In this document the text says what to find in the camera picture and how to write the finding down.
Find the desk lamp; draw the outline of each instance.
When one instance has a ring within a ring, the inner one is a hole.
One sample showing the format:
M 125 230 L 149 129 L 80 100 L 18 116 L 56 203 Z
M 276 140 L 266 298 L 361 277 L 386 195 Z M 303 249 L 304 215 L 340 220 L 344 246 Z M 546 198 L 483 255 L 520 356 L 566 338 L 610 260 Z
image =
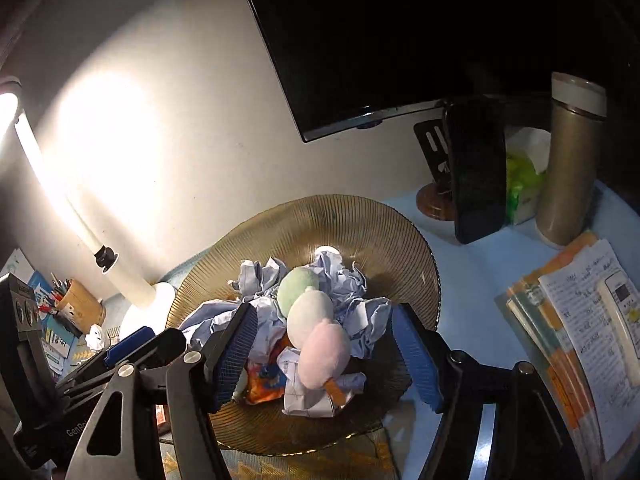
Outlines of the desk lamp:
M 22 87 L 16 78 L 0 80 L 0 139 L 14 124 L 22 149 L 52 208 L 92 252 L 102 273 L 132 303 L 120 326 L 120 338 L 135 332 L 141 326 L 149 326 L 156 334 L 161 333 L 175 299 L 174 288 L 169 283 L 149 285 L 139 274 L 127 268 L 118 253 L 105 247 L 82 220 L 69 202 L 56 175 L 49 171 L 42 158 L 27 115 L 20 105 L 21 94 Z

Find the black phone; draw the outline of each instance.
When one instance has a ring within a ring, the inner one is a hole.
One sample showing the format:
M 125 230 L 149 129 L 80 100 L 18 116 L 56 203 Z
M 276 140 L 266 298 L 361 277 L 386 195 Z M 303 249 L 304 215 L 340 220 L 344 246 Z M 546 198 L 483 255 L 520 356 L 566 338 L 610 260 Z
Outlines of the black phone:
M 453 100 L 445 105 L 442 125 L 449 145 L 456 238 L 468 244 L 505 222 L 503 106 L 485 96 Z

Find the white air conditioner remote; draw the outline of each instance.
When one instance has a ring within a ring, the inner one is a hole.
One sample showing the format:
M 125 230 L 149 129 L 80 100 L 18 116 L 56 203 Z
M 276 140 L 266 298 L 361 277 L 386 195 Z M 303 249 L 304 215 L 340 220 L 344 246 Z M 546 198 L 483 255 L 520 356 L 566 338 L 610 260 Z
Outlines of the white air conditioner remote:
M 640 298 L 623 270 L 598 284 L 612 326 L 625 359 L 626 373 L 633 386 L 640 385 Z

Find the white wall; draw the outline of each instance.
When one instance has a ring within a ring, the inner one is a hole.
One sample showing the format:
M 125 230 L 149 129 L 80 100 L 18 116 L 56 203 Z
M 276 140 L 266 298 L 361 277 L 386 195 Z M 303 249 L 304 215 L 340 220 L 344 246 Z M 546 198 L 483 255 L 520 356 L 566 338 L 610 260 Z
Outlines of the white wall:
M 75 206 L 146 279 L 281 202 L 382 200 L 431 181 L 412 131 L 420 116 L 303 144 L 245 0 L 160 0 L 73 66 L 117 27 L 104 16 L 151 1 L 47 1 L 55 12 L 41 10 L 2 68 L 23 82 L 38 142 Z M 0 146 L 0 214 L 16 243 L 43 272 L 110 296 L 11 137 Z

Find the plush toy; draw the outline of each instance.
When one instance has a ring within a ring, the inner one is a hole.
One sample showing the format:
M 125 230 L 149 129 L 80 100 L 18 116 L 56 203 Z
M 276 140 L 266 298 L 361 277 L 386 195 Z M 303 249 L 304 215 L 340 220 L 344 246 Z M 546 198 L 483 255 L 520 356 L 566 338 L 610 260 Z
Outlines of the plush toy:
M 287 335 L 296 348 L 302 350 L 315 326 L 323 319 L 334 318 L 334 304 L 324 292 L 310 286 L 293 303 L 287 317 Z
M 282 279 L 278 287 L 277 300 L 284 317 L 289 317 L 289 310 L 293 303 L 308 287 L 313 290 L 319 288 L 319 278 L 308 267 L 296 267 Z
M 298 360 L 300 381 L 310 390 L 337 379 L 349 362 L 349 335 L 336 322 L 323 319 L 309 334 Z

